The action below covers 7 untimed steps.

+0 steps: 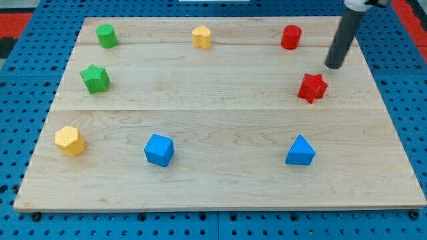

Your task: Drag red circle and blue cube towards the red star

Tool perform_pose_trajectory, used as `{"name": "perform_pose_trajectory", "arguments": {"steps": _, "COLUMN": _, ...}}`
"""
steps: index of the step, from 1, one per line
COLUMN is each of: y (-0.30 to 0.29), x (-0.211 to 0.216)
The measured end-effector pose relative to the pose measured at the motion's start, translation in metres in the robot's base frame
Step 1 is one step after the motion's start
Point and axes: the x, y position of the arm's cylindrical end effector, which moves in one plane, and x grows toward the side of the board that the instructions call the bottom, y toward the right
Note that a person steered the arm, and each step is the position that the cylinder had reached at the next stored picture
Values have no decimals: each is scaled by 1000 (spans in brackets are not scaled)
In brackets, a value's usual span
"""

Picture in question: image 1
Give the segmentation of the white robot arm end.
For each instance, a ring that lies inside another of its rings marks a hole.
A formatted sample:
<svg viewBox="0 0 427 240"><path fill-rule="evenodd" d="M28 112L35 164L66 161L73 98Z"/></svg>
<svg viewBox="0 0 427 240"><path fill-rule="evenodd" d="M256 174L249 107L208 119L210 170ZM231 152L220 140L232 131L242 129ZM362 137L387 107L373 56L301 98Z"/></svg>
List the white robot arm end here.
<svg viewBox="0 0 427 240"><path fill-rule="evenodd" d="M344 5L357 12L366 12L371 7L385 8L392 0L344 0Z"/></svg>

